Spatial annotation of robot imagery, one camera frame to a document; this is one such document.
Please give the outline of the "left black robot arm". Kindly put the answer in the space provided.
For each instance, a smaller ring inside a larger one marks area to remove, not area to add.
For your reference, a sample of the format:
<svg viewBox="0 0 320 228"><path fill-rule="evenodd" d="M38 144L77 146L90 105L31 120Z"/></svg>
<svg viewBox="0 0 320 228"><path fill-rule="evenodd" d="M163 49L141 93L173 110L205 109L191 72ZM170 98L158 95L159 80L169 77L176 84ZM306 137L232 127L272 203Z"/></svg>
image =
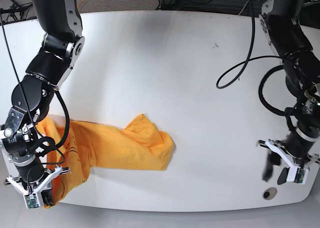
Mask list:
<svg viewBox="0 0 320 228"><path fill-rule="evenodd" d="M320 137L320 61L300 27L299 14L304 3L305 0L266 0L259 17L274 54L282 60L282 64L264 75L258 88L264 107L284 117L289 129L284 140L258 141L268 149L264 181L270 180L275 165L280 166L282 161L287 164L277 179L278 185L305 184L311 164L320 162L319 155L309 154ZM267 79L281 70L285 71L287 89L296 97L294 106L283 111L263 96Z"/></svg>

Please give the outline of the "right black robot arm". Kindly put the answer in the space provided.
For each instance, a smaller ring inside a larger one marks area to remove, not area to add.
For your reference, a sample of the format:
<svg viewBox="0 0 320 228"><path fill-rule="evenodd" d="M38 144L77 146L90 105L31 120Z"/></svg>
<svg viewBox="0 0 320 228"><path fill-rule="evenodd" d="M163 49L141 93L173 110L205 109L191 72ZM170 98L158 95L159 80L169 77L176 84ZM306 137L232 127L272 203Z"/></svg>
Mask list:
<svg viewBox="0 0 320 228"><path fill-rule="evenodd" d="M85 38L77 0L31 0L36 17L45 32L41 48L18 80L11 95L12 107L0 128L0 146L19 175L8 176L11 185L23 196L28 209L52 206L52 182L69 172L62 161L41 162L41 158L59 151L67 139L70 116L65 113L64 133L59 142L43 136L36 125L45 119L53 97L64 101L60 87L78 59Z"/></svg>

